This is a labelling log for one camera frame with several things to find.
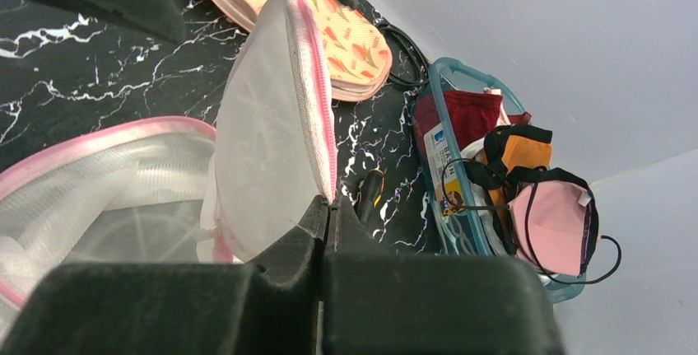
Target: label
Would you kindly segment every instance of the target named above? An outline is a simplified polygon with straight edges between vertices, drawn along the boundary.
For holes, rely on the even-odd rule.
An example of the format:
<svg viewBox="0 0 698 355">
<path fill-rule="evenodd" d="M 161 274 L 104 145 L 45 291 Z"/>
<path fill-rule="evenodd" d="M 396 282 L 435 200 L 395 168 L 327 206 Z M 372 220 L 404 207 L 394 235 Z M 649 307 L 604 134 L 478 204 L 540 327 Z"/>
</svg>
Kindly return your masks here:
<svg viewBox="0 0 698 355">
<path fill-rule="evenodd" d="M 589 205 L 589 202 L 591 201 L 591 196 L 589 196 L 589 193 L 587 192 L 582 192 L 582 194 L 579 196 L 579 200 L 577 200 L 577 203 L 581 205 L 582 207 L 586 207 Z"/>
<path fill-rule="evenodd" d="M 436 202 L 439 204 L 440 215 L 442 217 L 447 217 L 448 215 L 463 211 L 463 207 L 459 208 L 452 204 L 464 205 L 460 184 L 456 177 L 455 163 L 449 165 L 446 169 L 444 179 L 446 183 L 446 195 L 444 195 L 443 187 L 441 186 L 441 177 L 444 167 L 451 161 L 449 144 L 446 142 L 441 124 L 437 124 L 436 127 L 424 134 L 424 145 L 426 147 L 426 158 L 429 162 L 429 169 L 431 171 L 431 181 L 434 183 L 434 196 Z M 450 198 L 452 203 L 449 203 L 446 197 Z"/>
</svg>

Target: white mesh laundry bag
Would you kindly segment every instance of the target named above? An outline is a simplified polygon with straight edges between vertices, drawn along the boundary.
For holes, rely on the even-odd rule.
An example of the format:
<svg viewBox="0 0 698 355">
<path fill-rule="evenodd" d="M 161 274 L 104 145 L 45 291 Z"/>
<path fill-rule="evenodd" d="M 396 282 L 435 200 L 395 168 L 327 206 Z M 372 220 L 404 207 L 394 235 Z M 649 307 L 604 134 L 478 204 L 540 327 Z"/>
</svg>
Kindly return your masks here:
<svg viewBox="0 0 698 355">
<path fill-rule="evenodd" d="M 248 260 L 315 195 L 334 200 L 331 86 L 312 16 L 305 0 L 267 1 L 217 134 L 194 119 L 144 119 L 0 173 L 0 339 L 58 264 Z"/>
<path fill-rule="evenodd" d="M 320 193 L 336 195 L 332 87 L 305 0 L 267 0 L 228 77 L 202 208 L 200 260 L 250 260 Z"/>
<path fill-rule="evenodd" d="M 63 262 L 196 262 L 214 140 L 199 120 L 144 119 L 0 173 L 0 340 Z"/>
</svg>

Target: gray wall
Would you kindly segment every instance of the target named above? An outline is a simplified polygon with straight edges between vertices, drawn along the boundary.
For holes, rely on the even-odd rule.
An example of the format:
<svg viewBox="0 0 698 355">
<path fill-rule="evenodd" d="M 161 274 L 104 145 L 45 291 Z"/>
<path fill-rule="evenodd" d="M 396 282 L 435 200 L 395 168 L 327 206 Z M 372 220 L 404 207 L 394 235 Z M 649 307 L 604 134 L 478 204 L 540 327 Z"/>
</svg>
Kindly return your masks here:
<svg viewBox="0 0 698 355">
<path fill-rule="evenodd" d="M 698 0 L 370 0 L 428 57 L 502 80 L 600 180 L 698 147 Z"/>
<path fill-rule="evenodd" d="M 698 0 L 370 1 L 428 57 L 501 79 L 555 165 L 601 180 L 623 264 L 556 306 L 570 354 L 698 353 Z M 590 277 L 614 257 L 601 243 Z"/>
<path fill-rule="evenodd" d="M 569 355 L 698 353 L 697 162 L 698 150 L 594 188 L 601 232 L 621 242 L 623 261 L 607 281 L 555 306 Z M 615 258 L 600 242 L 589 276 Z"/>
</svg>

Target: pink zipper trim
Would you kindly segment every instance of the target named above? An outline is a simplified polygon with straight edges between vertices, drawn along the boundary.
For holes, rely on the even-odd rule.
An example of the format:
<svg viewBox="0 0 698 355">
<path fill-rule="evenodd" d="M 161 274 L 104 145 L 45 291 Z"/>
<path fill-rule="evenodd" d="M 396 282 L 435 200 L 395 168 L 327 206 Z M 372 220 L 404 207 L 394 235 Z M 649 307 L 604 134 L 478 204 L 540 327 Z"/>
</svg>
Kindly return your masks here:
<svg viewBox="0 0 698 355">
<path fill-rule="evenodd" d="M 183 116 L 141 119 L 69 139 L 37 152 L 0 172 L 0 199 L 66 164 L 126 142 L 166 133 L 191 133 L 216 139 L 216 130 L 201 120 Z"/>
<path fill-rule="evenodd" d="M 2 297 L 5 297 L 6 299 L 8 299 L 9 302 L 11 302 L 17 308 L 22 308 L 25 305 L 24 298 L 22 298 L 22 296 L 20 296 L 16 293 L 14 293 L 14 291 L 3 282 L 0 282 L 0 294 L 2 294 Z"/>
<path fill-rule="evenodd" d="M 327 73 L 325 58 L 320 52 L 322 42 L 319 40 L 317 33 L 313 32 L 313 30 L 317 29 L 313 12 L 310 10 L 308 3 L 305 0 L 298 0 L 298 8 L 300 9 L 301 17 L 303 17 L 303 21 L 305 23 L 305 29 L 307 31 L 305 38 L 309 42 L 310 52 L 313 59 L 313 81 L 316 85 L 319 85 L 319 87 L 315 87 L 314 91 L 318 98 L 320 116 L 323 120 L 323 138 L 329 154 L 329 167 L 331 171 L 330 179 L 333 186 L 332 199 L 334 199 L 337 196 L 337 145 L 334 139 L 334 122 L 330 118 L 331 110 L 327 105 L 327 90 L 331 90 L 326 82 L 329 78 L 329 74 Z"/>
</svg>

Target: black marble surface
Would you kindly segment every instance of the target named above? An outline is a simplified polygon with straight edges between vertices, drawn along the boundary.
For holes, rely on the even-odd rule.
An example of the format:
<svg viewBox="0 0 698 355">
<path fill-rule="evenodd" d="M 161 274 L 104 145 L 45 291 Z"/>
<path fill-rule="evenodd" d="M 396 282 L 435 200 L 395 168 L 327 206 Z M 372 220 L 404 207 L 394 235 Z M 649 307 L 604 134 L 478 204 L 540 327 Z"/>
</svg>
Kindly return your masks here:
<svg viewBox="0 0 698 355">
<path fill-rule="evenodd" d="M 26 0 L 0 0 L 0 170 L 55 143 L 135 119 L 186 115 L 215 124 L 246 32 L 209 0 L 176 0 L 179 46 Z M 380 14 L 362 0 L 373 21 Z M 408 71 L 393 46 L 393 68 Z M 367 231 L 396 252 L 440 251 L 412 141 L 415 91 L 386 85 L 359 104 L 333 102 L 339 189 L 354 199 L 365 174 L 386 174 Z"/>
</svg>

